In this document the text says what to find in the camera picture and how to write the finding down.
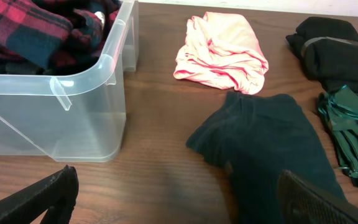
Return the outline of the red navy plaid shirt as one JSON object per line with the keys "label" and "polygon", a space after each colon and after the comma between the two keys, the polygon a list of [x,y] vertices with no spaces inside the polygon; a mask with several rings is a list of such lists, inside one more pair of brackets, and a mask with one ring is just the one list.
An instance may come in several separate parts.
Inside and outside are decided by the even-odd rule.
{"label": "red navy plaid shirt", "polygon": [[0,59],[90,68],[120,6],[117,0],[0,0]]}

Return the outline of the black buttoned garment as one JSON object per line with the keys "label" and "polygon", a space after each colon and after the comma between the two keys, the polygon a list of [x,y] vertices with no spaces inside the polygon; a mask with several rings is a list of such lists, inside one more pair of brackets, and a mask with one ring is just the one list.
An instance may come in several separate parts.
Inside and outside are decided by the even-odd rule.
{"label": "black buttoned garment", "polygon": [[87,64],[79,64],[44,69],[28,61],[17,62],[0,59],[0,74],[6,75],[72,75],[88,68]]}

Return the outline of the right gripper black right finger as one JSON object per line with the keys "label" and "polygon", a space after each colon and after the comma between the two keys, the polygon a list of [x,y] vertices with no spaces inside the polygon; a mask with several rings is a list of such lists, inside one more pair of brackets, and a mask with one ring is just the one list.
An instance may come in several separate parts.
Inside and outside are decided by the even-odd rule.
{"label": "right gripper black right finger", "polygon": [[285,223],[358,224],[358,208],[284,170],[278,179],[278,201]]}

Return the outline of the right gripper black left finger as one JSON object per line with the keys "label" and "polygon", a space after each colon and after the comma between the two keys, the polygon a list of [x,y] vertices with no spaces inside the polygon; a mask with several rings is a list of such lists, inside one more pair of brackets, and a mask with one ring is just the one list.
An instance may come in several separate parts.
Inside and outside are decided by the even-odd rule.
{"label": "right gripper black left finger", "polygon": [[0,224],[68,224],[76,205],[79,181],[76,169],[62,170],[0,200]]}

